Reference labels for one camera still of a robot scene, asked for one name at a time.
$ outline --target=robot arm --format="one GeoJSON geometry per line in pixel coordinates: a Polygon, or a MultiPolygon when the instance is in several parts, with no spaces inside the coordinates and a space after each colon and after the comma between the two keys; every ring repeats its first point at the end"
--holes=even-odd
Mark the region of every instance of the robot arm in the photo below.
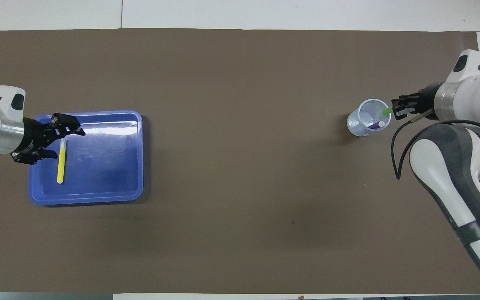
{"type": "Polygon", "coordinates": [[[413,145],[410,163],[480,269],[480,131],[434,125],[413,145]]]}
{"type": "Polygon", "coordinates": [[[57,158],[45,150],[53,141],[72,133],[85,135],[74,116],[53,114],[51,122],[42,124],[23,117],[25,91],[0,85],[0,154],[10,153],[19,163],[34,165],[38,160],[57,158]]]}
{"type": "Polygon", "coordinates": [[[445,83],[402,95],[392,104],[397,120],[423,114],[444,121],[419,133],[410,165],[480,270],[480,127],[447,124],[480,124],[480,53],[463,51],[445,83]]]}

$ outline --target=clear plastic cup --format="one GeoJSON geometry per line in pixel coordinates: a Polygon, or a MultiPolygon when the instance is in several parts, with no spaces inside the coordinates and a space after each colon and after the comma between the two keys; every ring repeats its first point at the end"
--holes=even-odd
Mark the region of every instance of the clear plastic cup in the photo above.
{"type": "Polygon", "coordinates": [[[382,112],[388,105],[379,99],[368,99],[347,117],[347,127],[358,137],[365,137],[375,131],[388,127],[392,114],[382,112]]]}

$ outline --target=yellow marker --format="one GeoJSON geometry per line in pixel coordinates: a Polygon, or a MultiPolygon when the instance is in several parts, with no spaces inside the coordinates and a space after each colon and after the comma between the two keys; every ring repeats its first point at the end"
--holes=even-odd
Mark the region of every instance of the yellow marker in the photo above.
{"type": "Polygon", "coordinates": [[[60,150],[59,150],[59,171],[57,172],[57,183],[61,184],[64,182],[64,166],[66,162],[66,140],[62,139],[60,141],[60,150]]]}

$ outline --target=marker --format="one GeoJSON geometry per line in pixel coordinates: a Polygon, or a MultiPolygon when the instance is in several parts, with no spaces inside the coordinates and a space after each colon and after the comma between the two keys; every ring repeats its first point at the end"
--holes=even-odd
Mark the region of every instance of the marker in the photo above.
{"type": "Polygon", "coordinates": [[[373,125],[368,126],[368,128],[370,128],[370,129],[379,129],[379,128],[384,127],[384,126],[385,126],[385,122],[379,121],[379,122],[377,122],[377,123],[375,123],[375,124],[373,124],[373,125]]]}
{"type": "Polygon", "coordinates": [[[59,150],[59,170],[57,171],[57,183],[61,184],[64,182],[64,166],[66,162],[66,140],[62,139],[60,141],[60,150],[59,150]]]}
{"type": "Polygon", "coordinates": [[[391,112],[393,112],[393,111],[394,111],[394,110],[393,110],[391,107],[385,108],[384,110],[382,110],[382,112],[383,112],[382,114],[384,114],[384,115],[389,115],[389,114],[390,114],[391,112]]]}

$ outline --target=plastic tray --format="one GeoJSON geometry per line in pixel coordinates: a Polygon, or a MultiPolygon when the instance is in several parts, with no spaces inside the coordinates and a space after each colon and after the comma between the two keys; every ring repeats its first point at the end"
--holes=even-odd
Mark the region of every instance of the plastic tray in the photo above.
{"type": "MultiPolygon", "coordinates": [[[[36,205],[131,201],[143,191],[142,116],[135,110],[76,112],[86,135],[65,137],[64,182],[58,159],[29,167],[29,199],[36,205]]],[[[35,117],[42,123],[51,115],[35,117]]],[[[48,148],[59,153],[60,140],[48,148]]]]}

